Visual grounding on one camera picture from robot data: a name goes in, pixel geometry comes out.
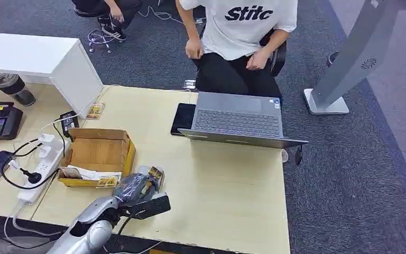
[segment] laptop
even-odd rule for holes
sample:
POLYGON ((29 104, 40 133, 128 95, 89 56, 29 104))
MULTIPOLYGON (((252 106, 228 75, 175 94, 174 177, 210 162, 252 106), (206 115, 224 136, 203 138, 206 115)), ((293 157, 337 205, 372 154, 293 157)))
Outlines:
POLYGON ((289 148, 308 141, 283 137, 279 98, 199 92, 191 129, 193 140, 289 148))

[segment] white t-shirt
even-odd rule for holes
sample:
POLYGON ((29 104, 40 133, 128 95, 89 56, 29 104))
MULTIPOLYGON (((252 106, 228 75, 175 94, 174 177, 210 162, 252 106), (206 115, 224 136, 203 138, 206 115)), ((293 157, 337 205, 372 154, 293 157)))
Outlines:
POLYGON ((271 30, 297 27, 298 0, 180 0, 185 10, 206 8, 204 53, 231 61, 256 52, 271 30))

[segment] power strip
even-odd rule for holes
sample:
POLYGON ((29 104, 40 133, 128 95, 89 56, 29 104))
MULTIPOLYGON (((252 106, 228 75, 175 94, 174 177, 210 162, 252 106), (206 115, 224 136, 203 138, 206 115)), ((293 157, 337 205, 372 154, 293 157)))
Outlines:
MULTIPOLYGON (((66 152, 69 150, 70 142, 68 142, 68 140, 64 140, 64 142, 66 152)), ((47 154, 45 155, 44 158, 41 158, 41 161, 36 167, 36 170, 33 171, 41 174, 41 180, 36 184, 27 182, 24 185, 24 187, 33 187, 40 184, 40 182, 44 181, 46 177, 48 177, 60 166, 61 159, 63 159, 62 140, 54 139, 51 142, 46 143, 46 146, 42 146, 40 150, 42 149, 44 149, 44 151, 47 151, 47 154)), ((18 193, 18 198, 22 201, 33 203, 38 199, 38 197, 46 188, 46 186, 48 186, 50 183, 51 183, 50 181, 47 181, 46 183, 35 189, 22 189, 18 193)))

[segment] small box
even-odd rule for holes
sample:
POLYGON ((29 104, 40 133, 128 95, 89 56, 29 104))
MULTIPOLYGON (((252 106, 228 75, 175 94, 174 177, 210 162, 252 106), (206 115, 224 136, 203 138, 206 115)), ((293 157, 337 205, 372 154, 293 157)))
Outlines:
MULTIPOLYGON (((71 128, 74 142, 62 167, 68 165, 98 172, 122 172, 122 177, 132 171, 136 148, 124 130, 71 128)), ((66 186, 97 187, 97 180, 65 178, 59 171, 58 181, 66 186)))

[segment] person's hand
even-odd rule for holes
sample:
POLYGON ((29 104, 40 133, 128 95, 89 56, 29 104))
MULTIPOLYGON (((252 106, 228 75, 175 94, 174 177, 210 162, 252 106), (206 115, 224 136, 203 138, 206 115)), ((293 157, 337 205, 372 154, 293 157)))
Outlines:
POLYGON ((121 9, 117 5, 111 7, 110 12, 111 16, 115 20, 119 21, 119 23, 122 24, 122 22, 124 22, 124 15, 122 14, 121 9))
POLYGON ((262 70, 265 68, 269 57, 270 53, 262 48, 250 57, 246 64, 246 68, 248 70, 262 70))
POLYGON ((200 38, 189 39, 186 43, 186 55, 189 58, 200 59, 203 56, 203 47, 200 38))

